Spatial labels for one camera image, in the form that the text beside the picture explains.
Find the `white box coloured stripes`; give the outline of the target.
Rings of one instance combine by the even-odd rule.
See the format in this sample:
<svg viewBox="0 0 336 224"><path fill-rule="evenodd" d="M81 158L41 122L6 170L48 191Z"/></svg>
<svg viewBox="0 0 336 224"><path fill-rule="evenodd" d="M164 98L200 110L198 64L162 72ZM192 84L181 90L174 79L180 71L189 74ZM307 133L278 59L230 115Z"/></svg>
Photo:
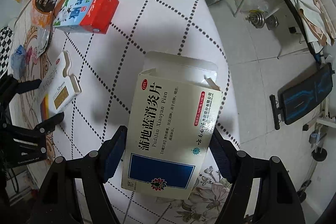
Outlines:
<svg viewBox="0 0 336 224"><path fill-rule="evenodd" d="M42 79L33 104L38 122L63 112L67 105L81 93L77 77L69 74L71 66L69 52L62 51Z"/></svg>

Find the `red blue milk carton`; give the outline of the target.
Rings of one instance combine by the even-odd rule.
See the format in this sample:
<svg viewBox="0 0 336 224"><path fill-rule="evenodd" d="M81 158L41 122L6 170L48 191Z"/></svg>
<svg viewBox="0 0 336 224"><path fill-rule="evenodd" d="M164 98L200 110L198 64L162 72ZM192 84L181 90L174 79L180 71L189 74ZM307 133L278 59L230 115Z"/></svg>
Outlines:
<svg viewBox="0 0 336 224"><path fill-rule="evenodd" d="M53 28L64 32L105 34L118 4L118 0L65 0Z"/></svg>

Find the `cream blue medicine box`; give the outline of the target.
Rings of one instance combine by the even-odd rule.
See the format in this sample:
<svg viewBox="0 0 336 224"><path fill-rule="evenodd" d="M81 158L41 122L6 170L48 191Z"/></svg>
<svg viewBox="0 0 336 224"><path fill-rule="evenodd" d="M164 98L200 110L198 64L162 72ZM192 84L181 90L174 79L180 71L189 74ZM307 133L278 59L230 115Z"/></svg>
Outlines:
<svg viewBox="0 0 336 224"><path fill-rule="evenodd" d="M217 122L222 90L209 61L148 52L135 85L121 186L187 199Z"/></svg>

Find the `blue white plastic wrapper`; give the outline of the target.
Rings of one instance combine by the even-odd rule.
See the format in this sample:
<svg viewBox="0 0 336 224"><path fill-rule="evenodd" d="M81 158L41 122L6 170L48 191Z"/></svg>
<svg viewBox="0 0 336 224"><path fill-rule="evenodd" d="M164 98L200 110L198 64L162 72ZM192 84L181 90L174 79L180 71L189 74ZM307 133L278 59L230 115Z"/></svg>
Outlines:
<svg viewBox="0 0 336 224"><path fill-rule="evenodd" d="M22 45L19 45L11 55L11 69L15 79L20 79L23 76L26 67L27 52Z"/></svg>

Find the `checkered black white cloth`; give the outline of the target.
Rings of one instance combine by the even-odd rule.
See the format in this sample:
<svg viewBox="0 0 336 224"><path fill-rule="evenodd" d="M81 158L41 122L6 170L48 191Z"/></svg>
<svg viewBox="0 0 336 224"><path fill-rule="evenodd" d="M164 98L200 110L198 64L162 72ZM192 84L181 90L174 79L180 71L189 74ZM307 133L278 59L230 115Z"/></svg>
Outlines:
<svg viewBox="0 0 336 224"><path fill-rule="evenodd" d="M10 27L3 27L0 33L0 77L7 72L10 51L12 47L13 31Z"/></svg>

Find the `silver foil wrapper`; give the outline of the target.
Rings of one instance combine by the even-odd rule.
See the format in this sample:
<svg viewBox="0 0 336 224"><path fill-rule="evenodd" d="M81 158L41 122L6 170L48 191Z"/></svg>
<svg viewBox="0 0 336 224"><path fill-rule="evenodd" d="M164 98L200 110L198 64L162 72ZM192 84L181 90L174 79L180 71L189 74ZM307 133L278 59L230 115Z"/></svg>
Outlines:
<svg viewBox="0 0 336 224"><path fill-rule="evenodd" d="M37 32L37 57L40 57L47 49L51 39L52 28L39 28Z"/></svg>

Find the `black blue exercise bench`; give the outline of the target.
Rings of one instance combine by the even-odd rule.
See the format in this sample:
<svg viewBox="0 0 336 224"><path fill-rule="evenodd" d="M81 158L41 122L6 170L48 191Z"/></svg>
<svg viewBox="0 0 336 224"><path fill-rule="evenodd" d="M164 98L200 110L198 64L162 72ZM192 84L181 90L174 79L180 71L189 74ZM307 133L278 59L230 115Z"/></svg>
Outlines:
<svg viewBox="0 0 336 224"><path fill-rule="evenodd" d="M321 104L333 89L334 73L331 63L327 63L279 96L270 95L274 129L280 129L281 121L286 125L296 122Z"/></svg>

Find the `dumbbell weights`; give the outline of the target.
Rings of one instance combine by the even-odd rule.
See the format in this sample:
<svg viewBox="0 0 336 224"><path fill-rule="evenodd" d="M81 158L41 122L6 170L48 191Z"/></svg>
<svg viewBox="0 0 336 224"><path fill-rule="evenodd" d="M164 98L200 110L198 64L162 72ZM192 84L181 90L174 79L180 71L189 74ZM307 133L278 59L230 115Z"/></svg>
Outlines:
<svg viewBox="0 0 336 224"><path fill-rule="evenodd" d="M267 12L262 10L250 10L246 20L257 29L261 29L266 26L268 30L274 30L279 25L275 11Z"/></svg>

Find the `chair with cloth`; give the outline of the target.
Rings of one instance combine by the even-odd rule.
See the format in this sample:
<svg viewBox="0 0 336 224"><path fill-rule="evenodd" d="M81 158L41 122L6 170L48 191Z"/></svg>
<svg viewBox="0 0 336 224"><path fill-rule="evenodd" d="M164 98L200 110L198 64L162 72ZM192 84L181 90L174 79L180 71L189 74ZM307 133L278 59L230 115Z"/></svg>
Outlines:
<svg viewBox="0 0 336 224"><path fill-rule="evenodd" d="M300 34L317 63L321 52L335 44L335 1L284 0L297 26L290 27L292 34Z"/></svg>

